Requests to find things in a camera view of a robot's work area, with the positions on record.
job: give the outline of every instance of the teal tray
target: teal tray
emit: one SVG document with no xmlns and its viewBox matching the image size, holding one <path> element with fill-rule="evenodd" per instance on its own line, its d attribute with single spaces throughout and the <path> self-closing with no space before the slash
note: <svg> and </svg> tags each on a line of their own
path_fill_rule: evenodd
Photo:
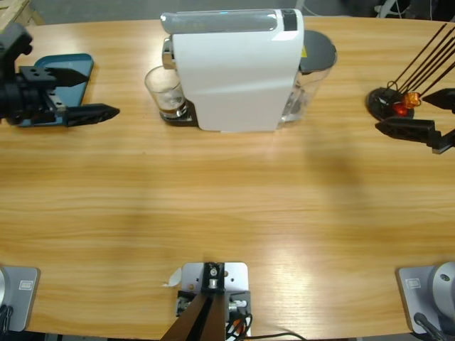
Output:
<svg viewBox="0 0 455 341">
<path fill-rule="evenodd" d="M 65 67 L 74 69 L 90 78 L 93 69 L 93 58 L 87 53 L 71 55 L 47 55 L 38 59 L 36 67 Z M 67 107 L 79 107 L 84 97 L 87 82 L 74 87 L 56 87 L 55 93 Z M 32 124 L 30 119 L 24 119 L 19 126 L 61 126 L 64 125 L 62 117 L 56 117 L 55 122 Z"/>
</svg>

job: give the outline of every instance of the label sticker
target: label sticker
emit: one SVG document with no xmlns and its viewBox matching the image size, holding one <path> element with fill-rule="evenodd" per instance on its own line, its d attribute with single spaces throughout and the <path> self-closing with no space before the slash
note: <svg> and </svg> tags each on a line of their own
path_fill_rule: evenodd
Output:
<svg viewBox="0 0 455 341">
<path fill-rule="evenodd" d="M 406 286 L 408 289 L 418 289 L 421 288 L 420 280 L 418 278 L 407 278 Z"/>
<path fill-rule="evenodd" d="M 19 290 L 31 290 L 33 289 L 33 281 L 21 281 L 19 284 Z"/>
</svg>

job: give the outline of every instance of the orange bead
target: orange bead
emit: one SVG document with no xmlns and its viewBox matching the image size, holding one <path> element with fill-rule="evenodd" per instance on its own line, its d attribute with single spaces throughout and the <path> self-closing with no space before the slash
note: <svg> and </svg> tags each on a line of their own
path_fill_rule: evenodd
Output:
<svg viewBox="0 0 455 341">
<path fill-rule="evenodd" d="M 392 105 L 392 109 L 396 113 L 396 115 L 400 117 L 405 117 L 407 115 L 407 108 L 401 102 L 394 103 Z"/>
<path fill-rule="evenodd" d="M 403 96 L 402 102 L 405 105 L 406 109 L 413 109 L 414 107 L 418 107 L 422 103 L 420 100 L 420 93 L 408 92 Z"/>
</svg>

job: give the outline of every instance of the table surface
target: table surface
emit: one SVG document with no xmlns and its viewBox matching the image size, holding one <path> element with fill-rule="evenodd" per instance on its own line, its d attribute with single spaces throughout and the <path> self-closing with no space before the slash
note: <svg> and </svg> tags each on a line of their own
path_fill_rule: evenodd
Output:
<svg viewBox="0 0 455 341">
<path fill-rule="evenodd" d="M 30 28 L 19 65 L 90 53 L 85 102 L 122 112 L 72 129 L 0 126 L 0 260 L 41 270 L 29 329 L 160 338 L 179 266 L 243 261 L 256 335 L 407 332 L 395 271 L 455 258 L 455 151 L 383 136 L 364 99 L 439 26 L 307 18 L 338 63 L 302 121 L 260 134 L 162 122 L 143 81 L 161 63 L 158 21 Z"/>
</svg>

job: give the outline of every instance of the black lid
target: black lid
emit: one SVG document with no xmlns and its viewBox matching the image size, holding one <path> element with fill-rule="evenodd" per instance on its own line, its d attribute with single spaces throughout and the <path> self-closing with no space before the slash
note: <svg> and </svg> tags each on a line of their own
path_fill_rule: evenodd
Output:
<svg viewBox="0 0 455 341">
<path fill-rule="evenodd" d="M 305 50 L 299 66 L 301 73 L 307 75 L 327 70 L 335 65 L 336 48 L 326 35 L 316 31 L 305 31 L 304 37 Z"/>
</svg>

